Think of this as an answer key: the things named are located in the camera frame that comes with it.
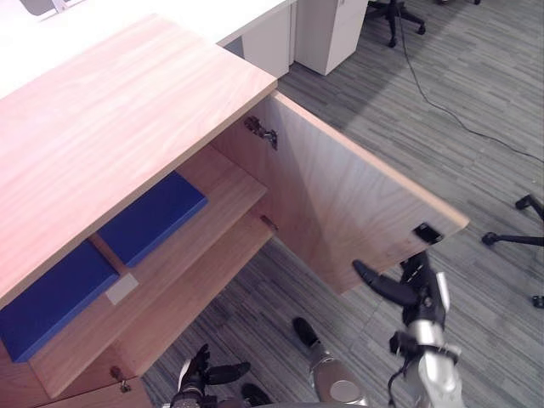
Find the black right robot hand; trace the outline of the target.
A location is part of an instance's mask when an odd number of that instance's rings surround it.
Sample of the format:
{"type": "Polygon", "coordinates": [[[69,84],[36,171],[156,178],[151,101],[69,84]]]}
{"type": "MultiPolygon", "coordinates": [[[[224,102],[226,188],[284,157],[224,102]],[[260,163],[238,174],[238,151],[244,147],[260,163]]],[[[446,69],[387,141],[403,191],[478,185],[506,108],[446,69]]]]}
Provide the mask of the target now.
{"type": "Polygon", "coordinates": [[[416,320],[429,320],[445,329],[445,301],[426,251],[400,263],[403,270],[400,280],[378,274],[359,259],[352,266],[375,293],[403,308],[402,321],[406,326],[416,320]]]}

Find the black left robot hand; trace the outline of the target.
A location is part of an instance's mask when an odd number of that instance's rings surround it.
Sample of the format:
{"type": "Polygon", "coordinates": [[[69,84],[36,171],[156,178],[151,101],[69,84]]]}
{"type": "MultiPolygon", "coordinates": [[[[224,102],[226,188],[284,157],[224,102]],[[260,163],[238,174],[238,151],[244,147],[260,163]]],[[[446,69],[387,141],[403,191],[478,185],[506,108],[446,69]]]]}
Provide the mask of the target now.
{"type": "Polygon", "coordinates": [[[233,383],[245,376],[252,365],[243,361],[236,364],[211,366],[211,353],[205,343],[196,354],[186,360],[178,376],[178,393],[205,394],[206,386],[233,383]]]}

